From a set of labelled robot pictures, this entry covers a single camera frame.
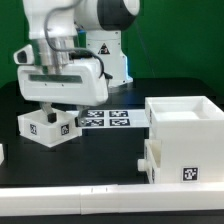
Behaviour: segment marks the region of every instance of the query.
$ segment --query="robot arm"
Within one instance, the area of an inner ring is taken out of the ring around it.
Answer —
[[[74,21],[86,30],[122,30],[133,22],[138,0],[23,0],[23,4],[30,25],[29,38],[36,49],[29,45],[14,55],[22,65],[18,78],[24,98],[41,102],[47,115],[53,113],[49,109],[52,102],[103,104],[108,90],[102,76],[102,59],[92,51],[75,48]],[[108,10],[116,13],[109,18]],[[72,54],[79,51],[85,55],[74,59]]]

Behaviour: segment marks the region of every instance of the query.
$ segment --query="white box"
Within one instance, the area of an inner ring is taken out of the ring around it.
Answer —
[[[146,98],[150,183],[224,181],[224,113],[206,97]]]
[[[60,110],[57,113],[57,122],[51,124],[42,110],[18,116],[20,135],[53,147],[81,135],[80,128],[75,126],[75,116]]]

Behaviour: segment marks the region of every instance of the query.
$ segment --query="white bin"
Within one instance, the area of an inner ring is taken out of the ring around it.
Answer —
[[[150,183],[224,181],[224,113],[206,97],[146,98]]]

